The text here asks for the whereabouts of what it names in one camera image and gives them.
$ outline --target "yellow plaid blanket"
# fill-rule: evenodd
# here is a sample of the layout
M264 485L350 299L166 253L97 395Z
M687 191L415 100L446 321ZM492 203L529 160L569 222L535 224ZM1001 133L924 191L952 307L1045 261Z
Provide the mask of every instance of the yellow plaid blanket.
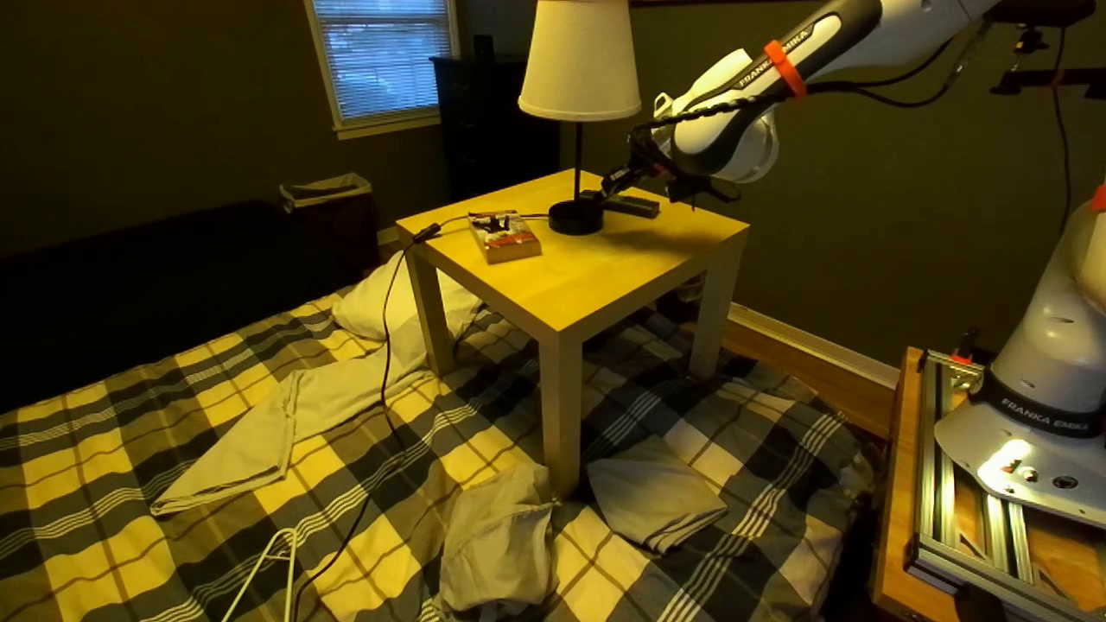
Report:
M484 315L459 374L293 447L279 485L151 517L150 503L289 368L368 357L309 299L168 360L0 416L0 617L453 617L439 601L455 492L538 458L535 353ZM786 377L628 321L587 345L583 458L660 436L726 514L656 556L587 496L554 512L554 591L529 617L814 617L870 487L857 440ZM278 533L286 563L259 563Z

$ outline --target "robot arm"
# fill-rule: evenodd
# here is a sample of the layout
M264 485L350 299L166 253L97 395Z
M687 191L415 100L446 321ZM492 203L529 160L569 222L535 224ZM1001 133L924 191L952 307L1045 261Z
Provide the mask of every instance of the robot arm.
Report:
M937 51L997 0L832 0L809 14L759 60L721 56L680 97L655 100L655 124L634 130L628 166L605 175L620 193L644 175L668 175L670 197L709 180L752 184L779 154L772 107L807 97L842 68L906 66Z

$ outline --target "pillowcase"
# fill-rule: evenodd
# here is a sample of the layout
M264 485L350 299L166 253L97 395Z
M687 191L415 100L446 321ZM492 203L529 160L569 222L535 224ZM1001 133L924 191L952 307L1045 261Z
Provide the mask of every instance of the pillowcase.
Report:
M475 296L463 284L455 284L441 269L437 269L437 275L439 275L446 325L453 335L459 335L476 315L479 296ZM373 341L383 341L386 332L396 332L405 321L420 317L405 253L394 253L383 265L362 275L347 296L334 299L331 315L347 332Z

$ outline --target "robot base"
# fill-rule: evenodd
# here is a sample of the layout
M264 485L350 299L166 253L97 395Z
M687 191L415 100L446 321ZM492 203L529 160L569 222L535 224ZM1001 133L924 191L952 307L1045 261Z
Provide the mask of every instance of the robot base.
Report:
M1020 425L992 403L963 403L932 425L937 447L985 492L1106 527L1106 442Z

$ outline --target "nightstand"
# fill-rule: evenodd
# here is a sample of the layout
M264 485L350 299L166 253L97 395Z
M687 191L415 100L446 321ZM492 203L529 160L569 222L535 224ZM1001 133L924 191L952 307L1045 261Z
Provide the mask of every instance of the nightstand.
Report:
M891 474L888 474L888 493L884 493L884 533L873 567L870 597L877 609L910 615L910 617L958 617L953 591L946 582L932 582L932 573L921 573L910 567L915 563L915 539L921 539L921 514L924 514L924 453L928 453L928 412L932 403L928 377L928 353L910 349L901 360L901 381L899 381L899 419L895 419L895 453L891 453ZM989 545L989 520L985 503L997 503L997 496L985 496L968 474L953 478L952 492L952 527L958 534L968 534L976 550L983 550L985 563L997 563L998 556L1005 563L997 563L997 577L1001 585L1026 585L1030 591L1046 591L1058 601L1076 601L1076 610L1106 609L1106 533L1060 520L1052 514L1038 514L1026 507L1016 507L1008 514L1023 514L1023 527L1008 533L1012 539L1023 539L1026 545L1016 552L1001 552Z
M583 171L582 184L583 191L598 191L600 180ZM656 218L605 215L605 229L593 234L558 234L547 209L569 193L575 171L564 170L396 222L410 257L428 357L439 374L453 367L453 353L437 269L469 286L489 307L538 341L542 453L561 496L582 479L583 341L702 275L690 374L709 377L718 360L718 335L748 234L742 222L670 203L646 191L628 193L656 199ZM467 224L469 209L529 215L527 224L538 234L542 257L489 265ZM415 242L428 224L441 224L441 231Z

